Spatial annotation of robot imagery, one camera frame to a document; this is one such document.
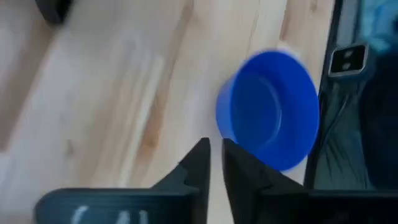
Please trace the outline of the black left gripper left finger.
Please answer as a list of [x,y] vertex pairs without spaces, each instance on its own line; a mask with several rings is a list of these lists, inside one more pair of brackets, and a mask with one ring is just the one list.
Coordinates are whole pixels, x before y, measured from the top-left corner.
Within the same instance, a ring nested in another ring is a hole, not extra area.
[[152,223],[207,222],[211,146],[201,138],[184,158],[152,189],[166,200],[152,213]]

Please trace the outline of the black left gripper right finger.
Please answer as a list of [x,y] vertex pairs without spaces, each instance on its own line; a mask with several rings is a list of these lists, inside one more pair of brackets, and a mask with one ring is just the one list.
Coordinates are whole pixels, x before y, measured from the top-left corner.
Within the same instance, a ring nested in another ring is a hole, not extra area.
[[263,164],[230,139],[223,140],[223,175],[235,223],[300,223],[305,188]]

